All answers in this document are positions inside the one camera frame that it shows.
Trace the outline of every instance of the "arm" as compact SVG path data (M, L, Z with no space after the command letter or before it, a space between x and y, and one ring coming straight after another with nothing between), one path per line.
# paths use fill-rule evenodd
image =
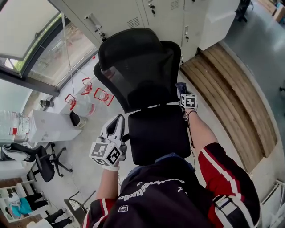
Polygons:
M192 143L195 147L197 155L199 155L200 151L206 145L209 145L210 143L217 143L218 140L208 125L200 119L194 110L186 110L186 115L188 118L189 130L193 140Z
M96 200L116 199L118 197L118 184L118 171L104 169Z
M95 201L90 205L82 228L103 225L118 197L118 171L104 169Z
M234 197L246 207L253 224L257 224L260 205L250 177L226 155L224 149L218 144L214 133L196 112L188 110L187 116L201 172L206 182L206 188L213 194L213 200L223 196ZM208 218L215 227L223 227L216 215L214 204L209 208Z

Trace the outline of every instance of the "cabinet door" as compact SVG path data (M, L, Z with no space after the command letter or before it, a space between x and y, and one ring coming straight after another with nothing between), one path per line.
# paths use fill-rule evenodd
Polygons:
M145 26L152 29L160 40L173 41L181 46L184 0L141 1L147 16Z
M181 48L184 62L188 61L196 54L203 33L203 26L209 2L209 0L195 0L195 2L192 0L185 0Z
M144 27L135 0L63 1L98 39L100 31L108 38L122 30ZM97 31L95 25L102 28Z

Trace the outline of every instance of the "sleeve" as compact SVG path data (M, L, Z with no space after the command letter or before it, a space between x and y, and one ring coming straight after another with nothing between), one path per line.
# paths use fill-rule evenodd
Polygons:
M249 175L234 160L226 155L222 146L211 143L204 147L198 157L206 188L217 196L235 196L240 199L249 211L254 225L259 221L260 204L254 184ZM223 227L212 204L208 218L215 227Z
M117 199L98 199L91 203L82 228L100 228Z

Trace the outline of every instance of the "office chair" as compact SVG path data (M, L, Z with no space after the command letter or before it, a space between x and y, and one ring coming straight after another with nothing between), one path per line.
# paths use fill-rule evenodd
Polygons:
M52 154L48 154L46 152L46 149L43 146L40 146L40 148L38 149L36 153L36 163L37 163L38 170L33 171L34 176L40 173L45 182L49 182L54 177L54 173L55 173L54 166L57 170L57 174L60 177L63 177L63 174L60 174L58 166L62 167L68 172L73 172L72 169L68 169L59 161L60 155L62 154L63 151L66 150L66 148L65 147L62 148L60 152L58 153L58 155L55 155L55 151L54 151L55 144L52 143L50 146L52 148Z
M69 212L72 214L72 216L78 222L80 227L83 226L84 219L86 217L86 214L88 213L87 208L85 208L85 204L94 195L95 192L96 192L96 190L93 191L92 194L83 203L80 203L76 199L73 199L73 197L76 196L79 192L75 193L74 195L72 195L68 199L64 200Z
M130 139L134 163L149 165L172 152L188 157L191 150L181 108L167 105L179 100L175 83L180 47L159 41L150 29L133 28L108 38L98 56L95 76L125 113L136 111L129 115L129 136L125 137Z

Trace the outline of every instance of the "air vent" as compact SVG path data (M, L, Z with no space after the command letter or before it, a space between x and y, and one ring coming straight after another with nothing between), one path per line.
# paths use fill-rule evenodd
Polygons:
M179 7L179 0L175 0L170 3L171 10L177 9Z
M141 23L139 22L139 18L136 17L128 22L128 26L130 29L140 26Z

